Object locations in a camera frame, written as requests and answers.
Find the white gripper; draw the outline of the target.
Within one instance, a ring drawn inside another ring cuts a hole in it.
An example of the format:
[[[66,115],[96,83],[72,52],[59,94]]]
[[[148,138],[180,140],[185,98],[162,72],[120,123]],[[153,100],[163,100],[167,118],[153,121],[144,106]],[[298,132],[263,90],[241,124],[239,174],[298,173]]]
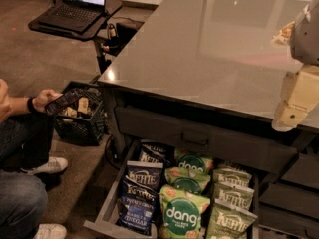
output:
[[[281,99],[272,128],[288,132],[297,128],[319,103],[319,67],[304,64],[298,72],[288,72],[282,84]]]

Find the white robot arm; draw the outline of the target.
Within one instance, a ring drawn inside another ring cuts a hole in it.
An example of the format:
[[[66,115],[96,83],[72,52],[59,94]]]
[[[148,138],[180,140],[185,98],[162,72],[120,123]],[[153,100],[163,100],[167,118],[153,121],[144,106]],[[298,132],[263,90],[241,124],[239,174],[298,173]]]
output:
[[[319,0],[311,0],[294,21],[270,41],[274,47],[289,47],[291,57],[302,66],[287,73],[272,128],[287,132],[297,128],[319,104]]]

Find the person's forearm with wristband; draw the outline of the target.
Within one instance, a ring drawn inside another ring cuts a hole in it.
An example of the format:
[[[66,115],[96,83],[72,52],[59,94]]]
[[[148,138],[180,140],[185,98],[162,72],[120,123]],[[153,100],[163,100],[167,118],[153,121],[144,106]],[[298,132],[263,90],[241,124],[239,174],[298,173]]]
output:
[[[12,115],[22,115],[29,113],[27,108],[28,98],[10,98],[10,103],[12,105]]]

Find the person's phone-holding hand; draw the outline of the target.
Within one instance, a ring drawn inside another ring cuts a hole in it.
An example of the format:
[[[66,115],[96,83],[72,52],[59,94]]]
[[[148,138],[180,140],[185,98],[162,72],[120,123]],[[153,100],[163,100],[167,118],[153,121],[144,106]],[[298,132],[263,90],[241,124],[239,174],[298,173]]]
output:
[[[37,112],[45,112],[45,106],[61,95],[52,89],[42,90],[38,96],[32,100],[32,105]]]

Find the person's other hand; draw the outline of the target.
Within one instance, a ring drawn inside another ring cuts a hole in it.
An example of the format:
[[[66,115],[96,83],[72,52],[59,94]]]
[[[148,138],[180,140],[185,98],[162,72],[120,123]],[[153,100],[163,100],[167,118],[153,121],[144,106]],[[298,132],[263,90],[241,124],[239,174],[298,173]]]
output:
[[[3,79],[0,79],[0,122],[10,116],[11,111],[12,105],[8,94],[8,85]]]

